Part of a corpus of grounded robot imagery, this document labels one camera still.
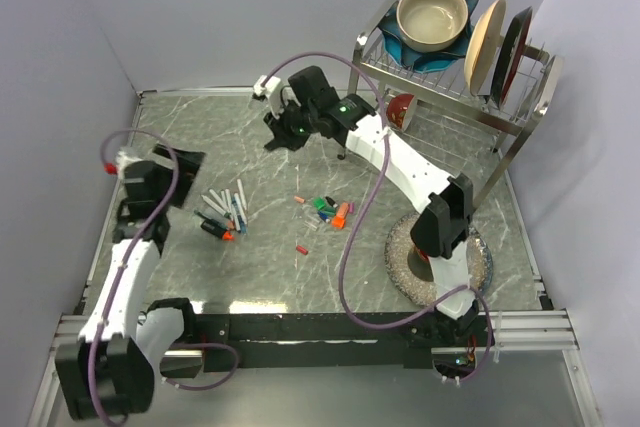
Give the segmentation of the green highlighter cap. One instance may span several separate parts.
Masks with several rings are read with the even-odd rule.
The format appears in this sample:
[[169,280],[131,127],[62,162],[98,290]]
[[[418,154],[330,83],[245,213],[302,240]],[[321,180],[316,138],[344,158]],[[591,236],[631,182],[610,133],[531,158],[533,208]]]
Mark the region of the green highlighter cap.
[[326,203],[322,198],[315,198],[313,205],[317,210],[322,210],[326,206]]

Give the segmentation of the black orange highlighter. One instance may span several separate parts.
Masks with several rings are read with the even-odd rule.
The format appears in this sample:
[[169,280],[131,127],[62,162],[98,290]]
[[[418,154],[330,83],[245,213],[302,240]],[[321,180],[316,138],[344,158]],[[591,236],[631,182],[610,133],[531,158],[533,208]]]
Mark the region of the black orange highlighter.
[[200,224],[200,228],[209,233],[210,235],[213,235],[214,237],[223,240],[223,241],[233,241],[234,240],[234,236],[231,233],[231,231],[229,229],[227,229],[226,227],[223,227],[215,222],[209,221],[209,220],[204,220],[201,224]]

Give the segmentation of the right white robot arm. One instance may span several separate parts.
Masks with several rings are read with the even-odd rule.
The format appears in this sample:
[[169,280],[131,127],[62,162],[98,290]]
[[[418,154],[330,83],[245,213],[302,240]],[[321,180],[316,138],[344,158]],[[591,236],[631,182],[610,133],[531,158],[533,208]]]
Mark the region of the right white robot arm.
[[435,281],[439,337],[460,345],[473,331],[466,314],[474,301],[462,287],[470,282],[466,260],[473,186],[422,157],[384,126],[382,116],[357,94],[339,96],[324,72],[311,66],[287,81],[261,76],[255,98],[267,101],[264,122],[273,134],[265,148],[296,151],[313,134],[333,140],[382,172],[418,214],[410,239],[416,254],[429,262]]

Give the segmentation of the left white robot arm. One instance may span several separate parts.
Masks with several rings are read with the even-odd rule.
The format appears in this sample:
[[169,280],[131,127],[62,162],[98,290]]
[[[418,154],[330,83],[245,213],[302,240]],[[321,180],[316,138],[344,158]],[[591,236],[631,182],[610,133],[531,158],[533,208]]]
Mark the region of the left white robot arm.
[[206,155],[168,151],[168,168],[123,148],[115,164],[124,197],[112,230],[111,263],[98,300],[78,339],[58,348],[55,367],[71,418],[101,416],[123,421],[151,405],[160,363],[172,345],[191,346],[199,325],[188,299],[171,298],[150,306],[150,319],[138,322],[147,286],[169,234],[170,207],[183,206]]

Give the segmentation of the green capped marker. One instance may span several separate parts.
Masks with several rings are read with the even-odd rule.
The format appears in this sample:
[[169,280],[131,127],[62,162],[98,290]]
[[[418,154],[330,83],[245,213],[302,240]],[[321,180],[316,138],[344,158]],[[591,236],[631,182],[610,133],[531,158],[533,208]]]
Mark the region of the green capped marker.
[[227,217],[228,213],[227,210],[222,207],[221,205],[219,205],[216,201],[214,201],[212,198],[208,197],[205,194],[201,195],[201,198],[203,200],[203,202],[209,206],[211,209],[213,209],[214,211],[216,211],[219,215],[223,216],[223,217]]
[[219,191],[219,197],[220,197],[220,199],[222,201],[223,207],[230,214],[231,213],[231,207],[230,207],[229,202],[227,201],[226,191],[224,189]]

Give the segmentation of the steel dish rack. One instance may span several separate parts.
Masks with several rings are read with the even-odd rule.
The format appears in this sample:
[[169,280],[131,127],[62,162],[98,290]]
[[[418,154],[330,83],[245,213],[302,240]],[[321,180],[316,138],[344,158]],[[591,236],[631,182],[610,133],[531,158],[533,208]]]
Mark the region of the steel dish rack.
[[418,73],[395,63],[384,49],[378,25],[391,16],[397,4],[398,0],[384,0],[367,21],[357,36],[353,62],[373,77],[389,98],[396,93],[412,94],[419,106],[493,136],[491,151],[500,160],[484,185],[476,189],[473,205],[479,207],[549,110],[564,58],[525,44],[516,57],[516,72],[507,96],[498,104],[489,94],[469,91],[462,61],[435,73]]

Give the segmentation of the orange highlighter cap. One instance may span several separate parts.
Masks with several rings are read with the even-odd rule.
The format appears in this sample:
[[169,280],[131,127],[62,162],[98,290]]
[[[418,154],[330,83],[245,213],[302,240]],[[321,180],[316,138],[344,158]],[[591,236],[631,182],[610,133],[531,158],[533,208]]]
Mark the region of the orange highlighter cap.
[[341,230],[341,229],[344,228],[345,222],[346,222],[346,220],[343,217],[335,216],[331,220],[331,225],[334,228],[336,228],[338,230]]

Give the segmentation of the dark blue pen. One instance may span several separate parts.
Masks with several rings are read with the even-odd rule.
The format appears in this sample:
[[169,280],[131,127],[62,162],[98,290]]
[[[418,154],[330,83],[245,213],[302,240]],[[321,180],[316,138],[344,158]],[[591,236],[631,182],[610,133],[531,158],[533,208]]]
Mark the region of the dark blue pen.
[[246,226],[246,223],[244,222],[244,220],[242,218],[242,215],[240,213],[238,205],[234,204],[233,208],[234,208],[234,211],[235,211],[235,214],[236,214],[236,217],[237,217],[237,226],[239,227],[239,231],[242,234],[246,234],[247,233],[247,226]]

